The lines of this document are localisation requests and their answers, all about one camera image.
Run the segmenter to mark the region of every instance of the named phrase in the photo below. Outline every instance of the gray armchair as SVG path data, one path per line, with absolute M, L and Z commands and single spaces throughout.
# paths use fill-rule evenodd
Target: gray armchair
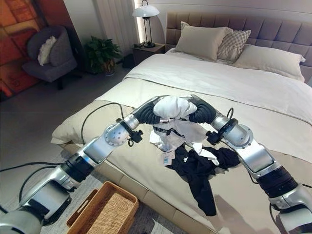
M 50 52 L 50 63 L 40 66 L 38 54 L 45 41 L 54 36 L 57 41 Z M 51 26 L 33 35 L 27 43 L 27 52 L 32 61 L 25 63 L 24 71 L 34 77 L 53 82 L 77 67 L 66 29 L 63 26 Z M 58 80 L 58 88 L 62 89 L 62 81 Z

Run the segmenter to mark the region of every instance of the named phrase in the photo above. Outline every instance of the pillow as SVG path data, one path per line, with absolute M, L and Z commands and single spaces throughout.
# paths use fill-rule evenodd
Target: pillow
M 233 31 L 226 35 L 219 46 L 217 58 L 235 62 L 242 53 L 250 33 L 251 30 Z
M 204 28 L 184 25 L 175 50 L 205 60 L 216 60 L 223 38 L 233 30 L 228 27 Z
M 38 54 L 38 62 L 40 64 L 40 66 L 43 66 L 43 65 L 50 62 L 50 56 L 49 55 L 50 55 L 51 49 L 52 49 L 52 47 L 56 41 L 57 40 L 55 39 L 55 37 L 51 36 L 40 47 L 40 52 Z
M 300 62 L 304 61 L 302 55 L 274 48 L 247 45 L 232 66 L 274 72 L 304 82 L 299 66 Z
M 190 26 L 188 23 L 181 21 L 181 31 L 185 26 Z

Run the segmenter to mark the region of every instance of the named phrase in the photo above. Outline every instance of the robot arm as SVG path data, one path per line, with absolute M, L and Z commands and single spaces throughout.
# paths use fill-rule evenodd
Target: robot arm
M 234 118 L 227 118 L 195 95 L 190 102 L 198 109 L 189 116 L 189 121 L 211 124 L 218 132 L 208 132 L 207 140 L 215 145 L 224 139 L 237 152 L 242 164 L 269 197 L 272 207 L 280 212 L 277 227 L 281 233 L 312 233 L 310 193 L 294 180 L 263 145 L 256 142 L 247 126 L 238 124 Z
M 142 131 L 135 131 L 139 124 L 170 121 L 161 119 L 153 112 L 154 105 L 161 98 L 152 98 L 124 119 L 119 119 L 117 124 L 107 127 L 100 137 L 93 139 L 37 183 L 23 197 L 18 209 L 7 213 L 0 220 L 1 233 L 38 234 L 43 225 L 54 223 L 70 203 L 68 192 L 75 190 L 129 136 L 136 143 L 142 139 Z M 311 225 L 311 195 L 264 146 L 255 141 L 252 131 L 238 124 L 236 119 L 222 115 L 195 95 L 185 98 L 197 107 L 186 120 L 211 124 L 217 133 L 208 132 L 207 140 L 217 144 L 224 139 L 238 153 L 240 161 L 268 195 L 272 206 L 280 211 L 278 221 L 282 226 L 281 232 L 291 233 L 297 227 Z

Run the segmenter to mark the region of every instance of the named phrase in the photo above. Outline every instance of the nightstand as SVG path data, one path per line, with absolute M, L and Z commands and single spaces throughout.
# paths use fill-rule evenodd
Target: nightstand
M 153 48 L 145 48 L 144 46 L 139 48 L 133 48 L 133 56 L 135 59 L 136 66 L 152 55 L 164 53 L 165 53 L 164 44 L 156 44 L 156 46 Z

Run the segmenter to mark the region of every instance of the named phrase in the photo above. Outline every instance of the bed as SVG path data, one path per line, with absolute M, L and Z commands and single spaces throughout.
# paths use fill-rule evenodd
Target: bed
M 181 36 L 180 22 L 196 27 L 229 27 L 251 30 L 247 41 L 301 54 L 301 73 L 312 76 L 312 24 L 260 17 L 178 13 L 167 15 L 164 55 L 154 55 L 135 67 L 123 82 L 98 97 L 53 132 L 52 143 L 74 153 L 82 146 L 81 126 L 96 108 L 122 104 L 124 114 L 159 95 L 195 94 L 249 126 L 258 142 L 301 183 L 312 184 L 312 88 L 304 82 L 268 71 L 237 68 L 178 53 L 173 48 Z M 120 117 L 117 106 L 101 108 L 88 117 L 83 129 L 86 142 L 102 134 Z M 269 214 L 269 202 L 252 184 L 243 166 L 210 179 L 217 215 L 208 217 L 197 206 L 189 185 L 175 171 L 159 163 L 160 150 L 149 143 L 150 125 L 140 125 L 143 140 L 132 148 L 112 152 L 97 172 L 135 194 L 190 234 L 277 234 Z

